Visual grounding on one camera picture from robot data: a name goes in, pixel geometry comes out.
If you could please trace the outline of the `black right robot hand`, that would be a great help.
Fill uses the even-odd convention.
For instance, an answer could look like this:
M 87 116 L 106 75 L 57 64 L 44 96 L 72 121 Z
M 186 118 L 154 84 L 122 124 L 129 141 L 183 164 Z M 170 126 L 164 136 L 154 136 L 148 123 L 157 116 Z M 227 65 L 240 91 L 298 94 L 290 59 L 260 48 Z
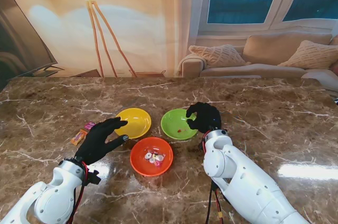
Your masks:
M 221 129 L 222 126 L 219 111 L 208 103 L 191 105 L 186 111 L 186 118 L 190 129 L 197 129 L 201 133 Z

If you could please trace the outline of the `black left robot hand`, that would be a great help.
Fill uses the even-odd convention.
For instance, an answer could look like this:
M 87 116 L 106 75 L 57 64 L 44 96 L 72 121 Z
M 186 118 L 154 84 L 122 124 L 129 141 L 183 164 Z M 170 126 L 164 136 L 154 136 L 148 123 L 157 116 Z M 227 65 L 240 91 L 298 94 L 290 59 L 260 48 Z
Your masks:
M 116 129 L 127 125 L 127 123 L 128 121 L 116 117 L 95 124 L 86 135 L 86 139 L 75 153 L 74 158 L 79 162 L 84 162 L 86 165 L 91 165 L 101 160 L 106 154 L 121 146 L 129 139 L 127 135 L 121 135 L 115 140 L 106 143 L 109 135 Z

